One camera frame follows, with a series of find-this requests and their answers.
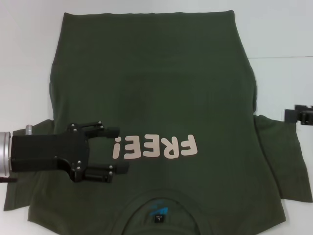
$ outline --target green t-shirt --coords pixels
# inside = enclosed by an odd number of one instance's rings
[[[62,235],[253,235],[285,221],[281,198],[312,202],[295,125],[254,115],[233,11],[65,13],[50,80],[54,122],[38,132],[119,126],[89,141],[89,162],[129,172],[112,184],[36,173],[9,186],[6,210],[30,204],[30,221]]]

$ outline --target white background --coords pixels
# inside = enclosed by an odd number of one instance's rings
[[[312,0],[0,0],[0,131],[52,119],[50,69],[63,13],[234,10],[258,83],[258,114],[283,120],[294,104],[313,105]],[[313,182],[313,127],[298,125]],[[0,185],[3,208],[6,184]],[[313,204],[283,200],[287,222],[264,235],[313,234]],[[28,208],[2,212],[3,235],[52,235],[27,222]]]

